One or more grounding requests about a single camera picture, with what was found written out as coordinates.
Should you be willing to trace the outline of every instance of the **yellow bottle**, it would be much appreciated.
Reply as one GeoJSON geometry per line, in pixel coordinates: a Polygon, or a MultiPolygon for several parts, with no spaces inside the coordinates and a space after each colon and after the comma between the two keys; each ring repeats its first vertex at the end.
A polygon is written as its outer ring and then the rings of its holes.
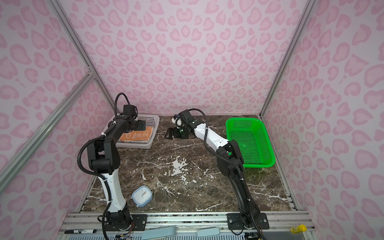
{"type": "Polygon", "coordinates": [[[291,233],[305,232],[306,230],[307,230],[307,227],[304,224],[291,227],[291,233]]]}

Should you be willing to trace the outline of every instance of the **green plastic basket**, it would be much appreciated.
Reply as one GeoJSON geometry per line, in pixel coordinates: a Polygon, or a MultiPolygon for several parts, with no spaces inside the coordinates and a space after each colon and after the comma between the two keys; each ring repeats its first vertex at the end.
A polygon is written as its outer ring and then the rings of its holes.
{"type": "Polygon", "coordinates": [[[244,167],[272,167],[276,158],[262,121],[256,118],[230,118],[225,122],[227,139],[236,140],[244,167]]]}

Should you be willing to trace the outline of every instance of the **alarm clock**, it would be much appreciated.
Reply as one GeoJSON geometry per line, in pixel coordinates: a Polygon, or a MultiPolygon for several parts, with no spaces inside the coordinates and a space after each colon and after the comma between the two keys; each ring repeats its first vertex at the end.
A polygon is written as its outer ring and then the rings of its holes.
{"type": "Polygon", "coordinates": [[[132,199],[139,207],[144,207],[152,200],[152,192],[147,186],[141,186],[132,194],[132,199]]]}

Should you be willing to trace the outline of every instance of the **brown marble surface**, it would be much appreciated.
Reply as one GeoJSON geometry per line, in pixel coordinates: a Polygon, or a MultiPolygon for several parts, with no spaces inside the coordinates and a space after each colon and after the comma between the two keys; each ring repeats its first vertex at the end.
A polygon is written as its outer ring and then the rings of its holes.
{"type": "MultiPolygon", "coordinates": [[[[211,129],[226,137],[225,121],[231,117],[207,118],[211,129]]],[[[208,153],[201,139],[165,139],[166,130],[173,126],[170,116],[160,117],[150,149],[119,148],[120,185],[130,211],[236,211],[237,200],[232,186],[217,168],[216,158],[208,153]],[[142,185],[151,189],[153,199],[139,208],[132,200],[132,193],[142,185]]],[[[261,211],[290,210],[275,166],[248,168],[245,176],[261,211]]],[[[104,192],[97,180],[83,211],[102,212],[105,206],[104,192]]]]}

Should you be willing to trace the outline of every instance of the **pink wall panel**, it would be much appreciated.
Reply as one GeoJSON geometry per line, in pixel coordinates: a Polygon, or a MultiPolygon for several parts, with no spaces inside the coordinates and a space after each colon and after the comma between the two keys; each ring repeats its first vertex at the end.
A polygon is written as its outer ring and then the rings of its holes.
{"type": "MultiPolygon", "coordinates": [[[[113,111],[91,83],[0,196],[0,239],[48,240],[80,203],[90,176],[76,158],[101,134],[113,111]]],[[[84,166],[88,167],[86,153],[84,166]]]]}
{"type": "Polygon", "coordinates": [[[0,22],[2,172],[85,69],[44,0],[2,1],[0,22]]]}
{"type": "Polygon", "coordinates": [[[265,120],[321,239],[384,238],[384,2],[321,0],[265,120]]]}
{"type": "Polygon", "coordinates": [[[141,113],[258,113],[306,0],[63,0],[112,96],[141,113]]]}

